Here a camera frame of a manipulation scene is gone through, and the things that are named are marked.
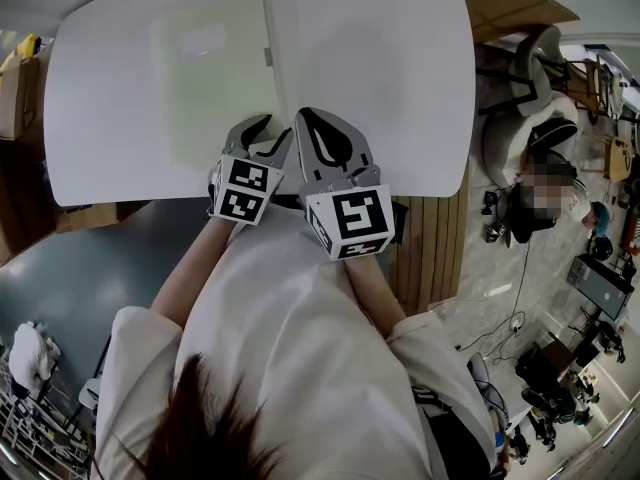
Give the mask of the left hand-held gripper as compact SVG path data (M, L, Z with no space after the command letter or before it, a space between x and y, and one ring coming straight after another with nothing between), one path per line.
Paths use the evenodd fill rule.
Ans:
M221 157L210 171L207 215L255 226L283 181L284 161L294 139L292 128L284 130L272 148L252 153L250 147L264 132L271 114L258 114L229 131Z

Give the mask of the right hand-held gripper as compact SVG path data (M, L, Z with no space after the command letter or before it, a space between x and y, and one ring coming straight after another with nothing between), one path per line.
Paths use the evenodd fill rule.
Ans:
M315 107L301 108L294 124L301 168L310 183L299 192L305 219L330 259L382 252L395 236L392 201L364 134ZM337 178L346 169L357 170Z

